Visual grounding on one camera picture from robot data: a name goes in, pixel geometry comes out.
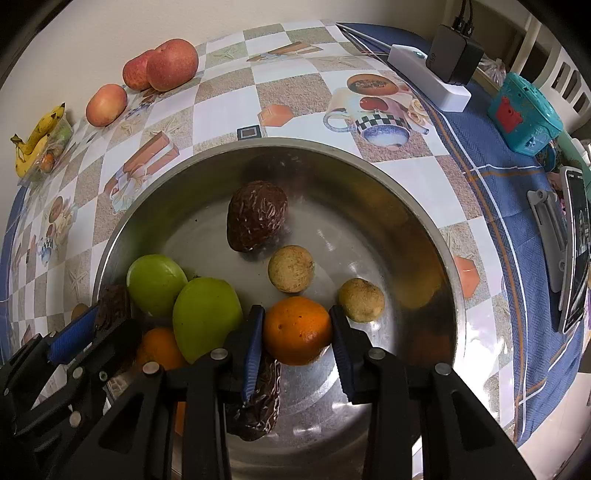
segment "black charger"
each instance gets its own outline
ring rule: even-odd
[[[466,0],[462,0],[460,14],[450,28],[439,25],[425,64],[437,77],[451,85],[466,85],[476,71],[484,49],[470,38],[474,25],[473,5],[470,2],[470,17],[464,20]]]

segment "green apple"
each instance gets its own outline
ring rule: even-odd
[[[241,321],[242,308],[236,292],[228,282],[217,278],[191,280],[174,303],[174,337],[190,364],[223,346],[228,333]]]
[[[154,317],[170,317],[174,301],[187,284],[181,267],[164,255],[144,255],[127,271],[127,290],[135,304]]]

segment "stainless steel pot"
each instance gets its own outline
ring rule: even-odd
[[[232,193],[268,180],[289,197],[284,231],[274,245],[239,254],[226,241]],[[245,313],[269,308],[285,295],[267,277],[280,245],[301,245],[315,262],[304,292],[327,309],[338,288],[362,277],[385,293],[382,317],[365,330],[411,364],[456,363],[465,347],[465,309],[459,275],[433,221],[392,178],[349,153],[318,143],[263,138],[212,148],[157,179],[127,211],[100,261],[101,285],[122,283],[141,255],[161,252],[191,278],[223,278]],[[330,349],[307,367],[282,369],[278,423],[269,435],[244,442],[228,435],[234,478],[359,478],[369,421],[367,406],[342,393]],[[419,438],[415,418],[414,438]],[[179,452],[173,467],[179,470]]]

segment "white power strip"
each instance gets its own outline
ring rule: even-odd
[[[463,112],[472,94],[463,85],[449,85],[425,65],[427,55],[414,47],[392,45],[388,63],[419,88],[443,112]]]

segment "teal container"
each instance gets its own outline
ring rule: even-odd
[[[536,155],[563,129],[562,120],[546,97],[513,72],[492,101],[488,116],[509,148],[524,155]]]

